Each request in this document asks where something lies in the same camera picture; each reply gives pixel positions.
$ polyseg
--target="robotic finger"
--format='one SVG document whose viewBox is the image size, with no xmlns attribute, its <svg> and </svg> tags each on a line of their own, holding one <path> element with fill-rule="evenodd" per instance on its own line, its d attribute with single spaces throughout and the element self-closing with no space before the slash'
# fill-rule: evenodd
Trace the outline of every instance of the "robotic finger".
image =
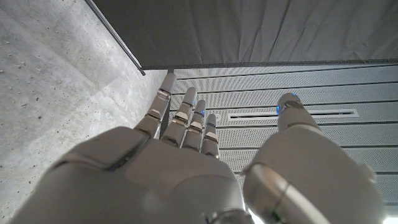
<svg viewBox="0 0 398 224">
<path fill-rule="evenodd" d="M 144 118 L 134 128 L 154 138 L 159 131 L 167 106 L 169 105 L 171 92 L 173 90 L 177 77 L 173 73 L 168 73 L 160 86 L 155 99 L 153 100 L 149 111 Z"/>
<path fill-rule="evenodd" d="M 194 87 L 191 87 L 187 90 L 180 108 L 161 138 L 164 143 L 175 147 L 181 146 L 196 96 L 197 91 Z"/>
<path fill-rule="evenodd" d="M 209 114 L 206 120 L 205 137 L 203 138 L 200 152 L 204 155 L 213 156 L 214 158 L 219 159 L 220 152 L 218 150 L 216 125 L 216 116 L 214 114 Z"/>
<path fill-rule="evenodd" d="M 205 117 L 206 102 L 200 100 L 193 112 L 191 123 L 185 135 L 182 147 L 200 151 L 201 136 L 203 133 L 203 119 Z"/>
</svg>

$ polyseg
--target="perforated metal panel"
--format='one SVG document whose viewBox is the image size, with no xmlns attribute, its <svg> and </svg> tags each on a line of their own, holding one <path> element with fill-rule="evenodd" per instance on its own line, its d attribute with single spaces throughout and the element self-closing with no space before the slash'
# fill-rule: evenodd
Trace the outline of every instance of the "perforated metal panel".
<svg viewBox="0 0 398 224">
<path fill-rule="evenodd" d="M 358 103 L 343 105 L 316 105 L 305 106 L 308 110 L 331 110 L 331 109 L 351 109 L 358 111 L 357 118 L 316 118 L 318 124 L 340 124 L 340 123 L 371 123 L 371 122 L 390 122 L 398 121 L 398 103 Z M 206 115 L 218 114 L 220 119 L 217 121 L 217 127 L 238 127 L 238 126 L 268 126 L 277 125 L 277 120 L 257 120 L 257 121 L 228 121 L 228 113 L 255 113 L 276 111 L 275 107 L 271 108 L 250 108 L 250 109 L 228 109 L 228 110 L 208 110 Z M 169 122 L 175 115 L 174 111 L 170 112 Z"/>
<path fill-rule="evenodd" d="M 385 208 L 389 216 L 396 216 L 398 214 L 398 206 L 387 205 Z"/>
<path fill-rule="evenodd" d="M 398 145 L 398 124 L 321 126 L 321 130 L 340 146 Z M 276 132 L 277 128 L 217 129 L 221 148 L 260 147 Z"/>
<path fill-rule="evenodd" d="M 206 116 L 213 113 L 218 117 L 220 148 L 227 149 L 220 151 L 221 160 L 240 172 L 277 131 L 277 121 L 228 121 L 228 113 L 275 111 L 279 97 L 288 92 L 298 94 L 308 110 L 356 109 L 359 117 L 316 122 L 350 158 L 378 172 L 376 188 L 387 203 L 387 212 L 398 215 L 398 65 L 383 66 L 176 70 L 175 93 L 179 94 L 172 97 L 170 117 L 178 109 L 182 93 L 190 86 L 197 87 L 202 92 L 198 99 L 206 100 L 209 108 Z M 237 179 L 242 185 L 244 177 Z"/>
<path fill-rule="evenodd" d="M 201 93 L 198 100 L 205 100 L 207 108 L 245 108 L 275 106 L 278 99 L 285 93 L 296 93 L 302 103 L 331 104 L 355 103 L 367 101 L 398 100 L 398 83 L 329 86 L 315 88 L 293 88 L 285 90 L 235 91 L 231 93 Z M 183 95 L 172 97 L 170 109 L 177 110 Z"/>
<path fill-rule="evenodd" d="M 197 78 L 177 80 L 174 93 L 185 93 L 189 87 L 195 87 L 197 91 L 201 93 L 209 91 L 266 90 L 276 88 L 297 88 L 303 86 L 397 82 L 397 74 L 398 66 L 388 66 L 317 72 Z"/>
<path fill-rule="evenodd" d="M 236 174 L 235 177 L 242 190 L 244 176 Z M 398 175 L 377 175 L 375 187 L 380 192 L 381 197 L 385 202 L 398 201 Z"/>
<path fill-rule="evenodd" d="M 398 172 L 398 147 L 343 149 L 358 164 L 367 164 L 376 172 Z M 241 172 L 253 160 L 257 149 L 220 150 L 220 160 L 234 172 Z"/>
<path fill-rule="evenodd" d="M 247 74 L 267 74 L 284 72 L 305 72 L 319 71 L 341 68 L 373 67 L 377 65 L 293 65 L 293 66 L 269 66 L 269 67 L 239 67 L 239 68 L 195 68 L 195 69 L 176 69 L 174 74 L 177 78 L 197 78 L 197 77 L 223 77 L 232 75 Z"/>
</svg>

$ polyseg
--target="ceiling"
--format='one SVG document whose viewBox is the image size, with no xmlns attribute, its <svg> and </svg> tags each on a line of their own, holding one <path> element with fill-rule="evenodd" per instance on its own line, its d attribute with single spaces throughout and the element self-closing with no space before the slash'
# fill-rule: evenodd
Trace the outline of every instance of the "ceiling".
<svg viewBox="0 0 398 224">
<path fill-rule="evenodd" d="M 315 118 L 325 136 L 357 163 L 376 172 L 375 187 L 390 215 L 398 215 L 398 64 L 175 70 L 169 122 L 190 86 L 218 118 L 220 158 L 238 174 L 277 132 L 276 119 L 239 120 L 275 112 L 277 100 L 296 93 L 308 110 L 355 110 L 354 116 Z"/>
</svg>

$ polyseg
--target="concrete wall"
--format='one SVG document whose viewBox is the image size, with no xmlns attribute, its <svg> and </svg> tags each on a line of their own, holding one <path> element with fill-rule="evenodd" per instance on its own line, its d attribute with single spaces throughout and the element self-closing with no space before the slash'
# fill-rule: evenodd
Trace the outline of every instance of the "concrete wall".
<svg viewBox="0 0 398 224">
<path fill-rule="evenodd" d="M 0 0 L 0 223 L 75 144 L 143 117 L 143 77 L 84 0 Z"/>
</svg>

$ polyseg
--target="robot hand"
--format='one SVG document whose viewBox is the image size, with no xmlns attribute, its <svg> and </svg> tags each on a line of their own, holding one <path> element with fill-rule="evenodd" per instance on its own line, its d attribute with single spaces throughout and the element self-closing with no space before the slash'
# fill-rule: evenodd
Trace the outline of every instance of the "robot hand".
<svg viewBox="0 0 398 224">
<path fill-rule="evenodd" d="M 235 222 L 251 223 L 233 171 L 218 159 L 213 114 L 203 128 L 204 101 L 197 102 L 188 126 L 194 88 L 188 89 L 161 139 L 154 139 L 175 79 L 167 74 L 134 129 L 114 128 L 65 154 L 42 177 L 12 223 L 205 224 L 224 210 L 239 215 Z"/>
</svg>

